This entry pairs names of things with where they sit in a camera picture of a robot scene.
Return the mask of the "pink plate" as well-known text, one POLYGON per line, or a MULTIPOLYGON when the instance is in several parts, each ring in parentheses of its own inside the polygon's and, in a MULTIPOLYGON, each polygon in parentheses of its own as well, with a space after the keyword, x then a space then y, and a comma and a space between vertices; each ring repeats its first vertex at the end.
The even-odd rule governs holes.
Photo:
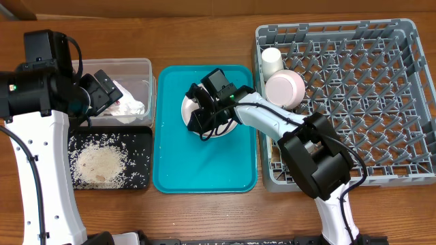
MULTIPOLYGON (((191 113, 199 108, 200 108, 199 105, 193 99, 188 99, 187 97, 184 97, 181 106, 181 115, 182 115, 183 122, 185 123, 186 126, 188 125, 191 119, 191 113)), ((219 125, 214 130, 211 137, 224 136, 225 134, 228 134, 233 129, 235 129, 237 124, 238 124, 237 122, 233 121, 232 119, 229 119, 227 124, 219 125)))

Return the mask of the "white napkin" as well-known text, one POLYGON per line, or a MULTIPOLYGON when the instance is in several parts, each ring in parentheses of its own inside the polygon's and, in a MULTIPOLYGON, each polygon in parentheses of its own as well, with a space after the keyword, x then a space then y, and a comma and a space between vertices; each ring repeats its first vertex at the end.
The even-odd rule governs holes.
POLYGON ((145 105, 141 101, 135 100, 132 94, 116 80, 113 82, 123 94, 123 96, 120 98, 122 104, 116 105, 114 103, 105 109, 102 114, 115 116, 116 119, 123 124, 132 123, 136 119, 142 120, 144 118, 145 105))

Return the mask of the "white paper cup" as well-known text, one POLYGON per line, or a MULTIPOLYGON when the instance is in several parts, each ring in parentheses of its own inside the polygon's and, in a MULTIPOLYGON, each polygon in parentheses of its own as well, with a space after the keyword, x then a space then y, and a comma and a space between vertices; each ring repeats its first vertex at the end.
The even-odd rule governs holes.
POLYGON ((267 48, 261 53, 262 73, 267 81, 277 71, 283 70, 281 51, 278 48, 267 48))

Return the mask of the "pink small bowl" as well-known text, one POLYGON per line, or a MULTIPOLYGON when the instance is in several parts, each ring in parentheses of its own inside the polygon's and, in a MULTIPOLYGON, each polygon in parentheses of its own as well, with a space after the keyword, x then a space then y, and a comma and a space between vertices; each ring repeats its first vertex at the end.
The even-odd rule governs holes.
POLYGON ((292 70, 280 70, 266 82, 266 98, 269 102, 288 110, 300 105, 306 87, 301 76, 292 70))

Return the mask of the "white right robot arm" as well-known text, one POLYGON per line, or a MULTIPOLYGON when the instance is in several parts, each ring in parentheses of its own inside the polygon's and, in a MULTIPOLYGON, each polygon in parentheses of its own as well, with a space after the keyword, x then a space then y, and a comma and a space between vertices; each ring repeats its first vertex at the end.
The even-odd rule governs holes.
POLYGON ((315 200, 325 244, 356 244, 360 232, 354 224, 348 193, 350 172, 357 154, 341 140, 328 119, 314 113, 295 114, 265 100, 249 86, 237 88, 216 68, 192 84, 186 98, 198 105, 187 128, 212 135, 234 121, 253 127, 276 142, 282 160, 299 189, 315 200))

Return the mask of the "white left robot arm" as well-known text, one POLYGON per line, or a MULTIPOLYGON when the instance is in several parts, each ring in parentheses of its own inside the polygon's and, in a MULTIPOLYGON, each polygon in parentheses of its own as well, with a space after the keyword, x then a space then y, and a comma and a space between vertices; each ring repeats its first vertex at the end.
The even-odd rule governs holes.
POLYGON ((70 131, 122 97, 104 71, 73 67, 76 42, 49 29, 25 33, 26 61, 1 74, 1 131, 13 145, 25 244, 112 244, 107 231, 89 235, 74 197, 70 131))

